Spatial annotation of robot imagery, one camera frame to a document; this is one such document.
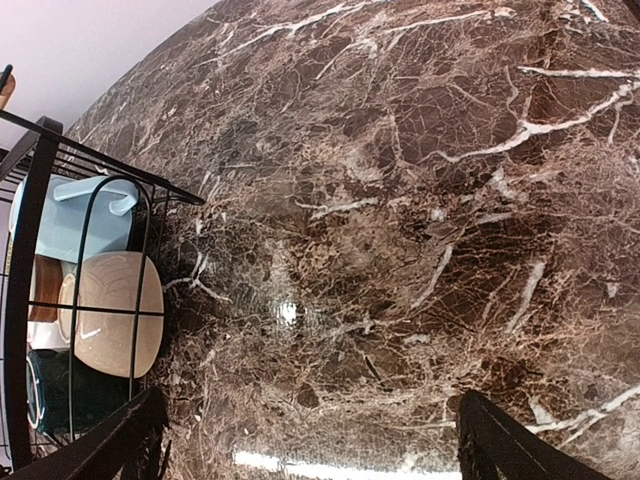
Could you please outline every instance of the bowl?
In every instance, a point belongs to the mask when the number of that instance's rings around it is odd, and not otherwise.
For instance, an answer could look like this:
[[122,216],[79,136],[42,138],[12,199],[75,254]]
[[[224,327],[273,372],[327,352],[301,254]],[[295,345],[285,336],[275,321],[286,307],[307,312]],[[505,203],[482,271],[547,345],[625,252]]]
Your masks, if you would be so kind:
[[[29,301],[56,304],[61,286],[62,265],[60,260],[36,254],[33,259]],[[57,318],[58,309],[56,307],[29,305],[29,321],[31,322],[53,323]]]
[[[138,252],[103,253],[82,263],[78,305],[101,309],[125,310],[127,313],[78,311],[75,355],[100,372],[129,377],[134,311],[138,279],[143,256]],[[73,305],[76,273],[62,282],[59,303]],[[162,284],[156,267],[146,258],[140,311],[164,313]],[[72,310],[58,309],[60,334],[67,343],[71,338]],[[146,374],[158,355],[164,318],[140,315],[136,342],[134,377]]]

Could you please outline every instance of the wire shelf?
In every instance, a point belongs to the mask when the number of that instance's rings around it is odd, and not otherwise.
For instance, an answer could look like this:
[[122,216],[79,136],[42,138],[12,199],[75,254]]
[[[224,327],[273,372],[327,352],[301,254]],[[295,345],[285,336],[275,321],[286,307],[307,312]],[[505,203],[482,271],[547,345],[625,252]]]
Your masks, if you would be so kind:
[[[43,117],[38,122],[30,122],[5,110],[0,110],[0,119],[26,129],[24,136],[7,153],[0,163],[0,205],[11,205],[16,190],[22,184],[22,200],[17,216],[17,225],[11,235],[0,229],[0,245],[4,243],[4,263],[0,273],[0,341],[4,345],[4,355],[0,357],[0,381],[3,394],[0,395],[0,452],[17,470],[29,465],[34,459],[51,453],[63,444],[77,438],[74,412],[77,409],[75,383],[77,382],[75,357],[76,327],[79,312],[133,316],[133,335],[129,351],[128,398],[136,394],[144,383],[134,378],[136,365],[136,345],[141,316],[158,317],[162,313],[141,309],[142,290],[147,258],[158,263],[163,240],[168,206],[171,202],[202,205],[204,201],[183,190],[168,180],[137,169],[103,153],[93,150],[62,134],[62,125]],[[105,176],[89,197],[83,221],[80,248],[77,258],[76,282],[72,304],[49,303],[30,300],[32,267],[36,254],[36,243],[47,188],[52,175],[60,175],[75,180]],[[138,273],[135,308],[117,309],[104,306],[79,304],[78,293],[82,278],[83,261],[87,236],[91,231],[94,204],[101,191],[118,180],[133,184],[138,192],[138,203],[132,214],[133,227],[128,239],[128,251],[142,254]],[[68,414],[69,428],[60,438],[42,435],[30,430],[27,421],[27,382],[25,378],[27,356],[27,320],[30,307],[66,310],[71,313],[68,364]]]

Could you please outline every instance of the black frame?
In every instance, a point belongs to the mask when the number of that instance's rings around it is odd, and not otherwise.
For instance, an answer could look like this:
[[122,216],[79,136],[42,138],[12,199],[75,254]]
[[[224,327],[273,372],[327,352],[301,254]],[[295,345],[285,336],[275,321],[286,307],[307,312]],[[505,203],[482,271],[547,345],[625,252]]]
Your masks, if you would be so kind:
[[[93,150],[79,142],[71,140],[62,134],[62,124],[42,117],[38,122],[30,122],[7,111],[0,110],[0,119],[27,129],[26,134],[16,143],[0,163],[0,202],[11,203],[13,192],[21,181],[24,182],[22,203],[13,236],[10,268],[7,271],[7,256],[5,253],[5,268],[2,273],[0,291],[0,306],[2,309],[2,326],[4,328],[4,392],[5,404],[0,405],[7,421],[5,439],[9,441],[10,458],[15,470],[29,465],[33,461],[33,444],[30,442],[27,422],[27,385],[25,378],[26,359],[26,326],[29,306],[43,306],[50,308],[70,308],[72,310],[70,362],[69,362],[69,419],[70,437],[75,440],[73,401],[73,358],[75,351],[75,330],[77,313],[79,311],[96,311],[110,313],[126,313],[134,316],[133,338],[131,343],[129,399],[136,394],[134,380],[134,366],[136,358],[135,345],[140,315],[160,316],[162,314],[141,312],[140,302],[144,269],[147,256],[157,262],[164,233],[169,202],[177,201],[190,205],[202,205],[204,200],[181,189],[168,180],[122,163],[108,155]],[[42,209],[46,197],[49,179],[52,174],[58,174],[75,179],[100,175],[100,171],[108,170],[108,178],[104,179],[94,190],[89,199],[88,211],[84,218],[84,228],[78,256],[76,270],[76,284],[73,305],[60,305],[42,302],[30,302],[29,290],[32,265],[36,250],[36,240],[42,216]],[[132,230],[143,226],[144,235],[142,262],[138,281],[136,306],[134,310],[115,310],[78,305],[78,289],[82,273],[82,258],[86,244],[88,229],[90,228],[91,212],[95,199],[105,185],[119,179],[126,179],[133,183],[138,190],[139,201],[135,208],[135,226]],[[152,218],[159,220],[156,232],[152,232]]]

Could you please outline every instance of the white wall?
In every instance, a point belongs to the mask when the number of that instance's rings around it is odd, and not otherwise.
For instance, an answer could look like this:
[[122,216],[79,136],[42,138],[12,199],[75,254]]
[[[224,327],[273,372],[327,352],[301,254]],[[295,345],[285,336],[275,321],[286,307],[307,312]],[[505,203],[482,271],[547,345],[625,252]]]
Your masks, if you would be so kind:
[[[216,0],[2,0],[0,69],[18,81],[7,110],[65,127],[116,80]],[[0,121],[0,146],[23,131]]]

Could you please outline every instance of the brown marble floor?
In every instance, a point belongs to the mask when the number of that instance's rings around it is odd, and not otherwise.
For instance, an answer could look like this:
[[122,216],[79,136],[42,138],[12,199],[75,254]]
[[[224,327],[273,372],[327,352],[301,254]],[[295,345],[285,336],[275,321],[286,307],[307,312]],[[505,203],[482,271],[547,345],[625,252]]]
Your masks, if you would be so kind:
[[616,0],[229,0],[149,55],[71,134],[207,199],[171,478],[449,478],[471,387],[640,476],[638,90]]

